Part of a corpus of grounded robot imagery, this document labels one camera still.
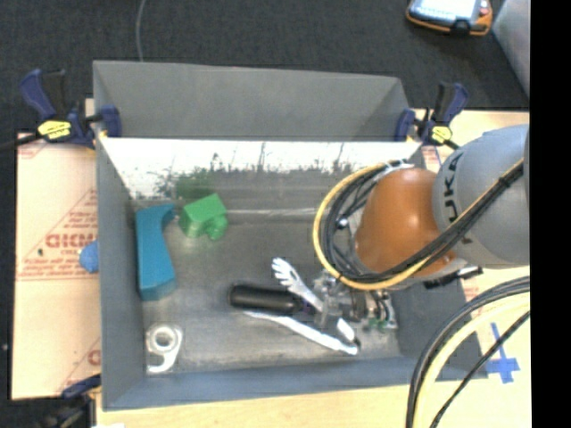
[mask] black handle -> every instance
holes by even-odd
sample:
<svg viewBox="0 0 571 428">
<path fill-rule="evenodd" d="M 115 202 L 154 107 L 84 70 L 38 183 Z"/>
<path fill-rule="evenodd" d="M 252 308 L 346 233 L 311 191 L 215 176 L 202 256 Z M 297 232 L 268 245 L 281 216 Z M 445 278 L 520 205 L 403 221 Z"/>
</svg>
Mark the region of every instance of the black handle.
<svg viewBox="0 0 571 428">
<path fill-rule="evenodd" d="M 291 316 L 303 309 L 303 301 L 286 288 L 262 287 L 254 284 L 233 284 L 228 302 L 235 308 L 264 309 Z"/>
</svg>

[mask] cardboard sheet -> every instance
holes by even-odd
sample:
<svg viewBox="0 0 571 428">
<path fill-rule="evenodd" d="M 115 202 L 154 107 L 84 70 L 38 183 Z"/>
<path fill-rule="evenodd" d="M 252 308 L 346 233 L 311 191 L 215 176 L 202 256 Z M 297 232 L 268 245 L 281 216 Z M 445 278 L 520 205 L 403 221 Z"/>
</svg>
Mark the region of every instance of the cardboard sheet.
<svg viewBox="0 0 571 428">
<path fill-rule="evenodd" d="M 12 398 L 57 396 L 101 365 L 95 153 L 43 140 L 18 151 Z"/>
</svg>

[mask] gray bin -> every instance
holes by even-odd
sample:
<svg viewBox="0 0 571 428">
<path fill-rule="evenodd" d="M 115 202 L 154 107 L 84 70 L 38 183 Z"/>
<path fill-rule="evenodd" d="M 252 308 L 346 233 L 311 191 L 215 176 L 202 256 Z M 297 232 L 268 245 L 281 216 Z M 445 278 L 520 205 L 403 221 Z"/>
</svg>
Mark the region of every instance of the gray bin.
<svg viewBox="0 0 571 428">
<path fill-rule="evenodd" d="M 359 165 L 372 163 L 371 153 L 379 162 L 399 151 L 414 151 L 405 143 L 390 143 L 396 120 L 408 106 L 399 79 L 94 62 L 94 81 L 95 108 L 115 104 L 124 126 L 122 138 L 97 145 L 104 409 L 408 383 L 432 333 L 465 303 L 459 285 L 427 291 L 417 284 L 397 292 L 393 305 L 399 328 L 383 334 L 358 331 L 363 350 L 357 357 L 247 317 L 226 299 L 233 282 L 276 285 L 270 272 L 276 256 L 289 259 L 303 276 L 320 271 L 310 230 L 313 211 L 327 191 Z M 205 157 L 194 166 L 173 169 L 166 166 L 165 154 L 174 152 L 164 149 L 171 138 L 177 139 L 172 147 L 187 154 L 217 141 L 227 147 L 261 144 L 262 152 L 252 155 L 257 161 L 252 166 L 217 165 Z M 126 154 L 137 153 L 133 148 L 138 144 L 137 164 Z M 156 151 L 148 151 L 149 144 Z M 272 144 L 292 148 L 273 168 L 261 157 Z M 338 159 L 335 165 L 331 160 L 317 160 L 315 166 L 301 162 L 301 154 L 315 147 L 327 147 L 327 153 L 352 148 L 358 155 L 344 165 Z M 217 192 L 228 208 L 227 233 L 215 243 L 206 237 L 189 240 L 176 222 L 170 223 L 164 239 L 178 288 L 162 300 L 142 302 L 135 211 L 161 202 L 174 202 L 178 210 L 192 193 L 189 197 L 173 188 L 173 179 L 184 179 L 200 167 L 208 178 L 201 187 Z M 149 185 L 153 188 L 144 191 Z M 155 322 L 176 323 L 185 333 L 176 366 L 160 376 L 145 371 L 145 330 Z M 472 339 L 443 378 L 461 377 L 461 369 L 478 355 Z"/>
</svg>

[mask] clamp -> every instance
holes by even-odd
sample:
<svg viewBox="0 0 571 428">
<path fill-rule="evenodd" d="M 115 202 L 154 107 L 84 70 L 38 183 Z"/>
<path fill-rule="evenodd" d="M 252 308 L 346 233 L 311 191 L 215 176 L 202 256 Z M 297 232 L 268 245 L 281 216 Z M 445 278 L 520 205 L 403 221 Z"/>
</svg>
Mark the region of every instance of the clamp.
<svg viewBox="0 0 571 428">
<path fill-rule="evenodd" d="M 460 83 L 441 82 L 433 113 L 430 114 L 430 110 L 426 109 L 424 118 L 419 120 L 416 119 L 414 110 L 405 109 L 397 121 L 394 141 L 405 141 L 407 136 L 412 136 L 419 138 L 422 145 L 446 144 L 452 149 L 458 149 L 451 140 L 450 124 L 467 103 L 468 91 L 465 87 Z"/>
<path fill-rule="evenodd" d="M 65 70 L 44 73 L 40 69 L 29 72 L 20 82 L 24 101 L 39 113 L 36 134 L 26 140 L 44 138 L 48 143 L 79 144 L 95 149 L 95 131 L 91 124 L 103 122 L 107 136 L 121 135 L 121 121 L 117 108 L 105 104 L 93 116 L 85 116 L 79 105 L 67 109 L 64 99 Z"/>
</svg>

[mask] white cable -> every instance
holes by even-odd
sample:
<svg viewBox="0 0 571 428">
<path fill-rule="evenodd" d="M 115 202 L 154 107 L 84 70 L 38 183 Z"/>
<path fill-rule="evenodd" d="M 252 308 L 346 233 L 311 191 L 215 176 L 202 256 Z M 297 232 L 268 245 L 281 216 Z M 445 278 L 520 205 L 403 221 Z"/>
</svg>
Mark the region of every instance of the white cable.
<svg viewBox="0 0 571 428">
<path fill-rule="evenodd" d="M 145 8 L 146 0 L 141 0 L 139 9 L 137 11 L 137 20 L 135 22 L 135 42 L 137 43 L 137 54 L 139 61 L 143 62 L 143 48 L 141 47 L 141 19 L 143 18 L 143 10 Z"/>
<path fill-rule="evenodd" d="M 443 346 L 440 350 L 438 355 L 434 357 L 432 363 L 430 364 L 429 368 L 426 371 L 425 378 L 418 389 L 418 399 L 417 399 L 417 408 L 416 408 L 416 415 L 415 420 L 413 423 L 413 428 L 421 428 L 423 425 L 422 422 L 424 421 L 423 417 L 423 405 L 422 401 L 429 393 L 430 388 L 434 385 L 438 375 L 440 374 L 444 364 L 450 357 L 450 355 L 459 347 L 459 345 L 468 338 L 468 336 L 476 331 L 476 329 L 484 322 L 490 320 L 490 318 L 498 316 L 499 314 L 520 309 L 522 307 L 530 306 L 530 299 L 529 293 L 522 293 L 519 295 L 515 295 L 510 297 L 508 300 L 505 300 L 500 305 L 497 305 L 486 310 L 483 314 L 479 315 L 478 317 L 472 319 L 467 324 L 462 326 Z"/>
</svg>

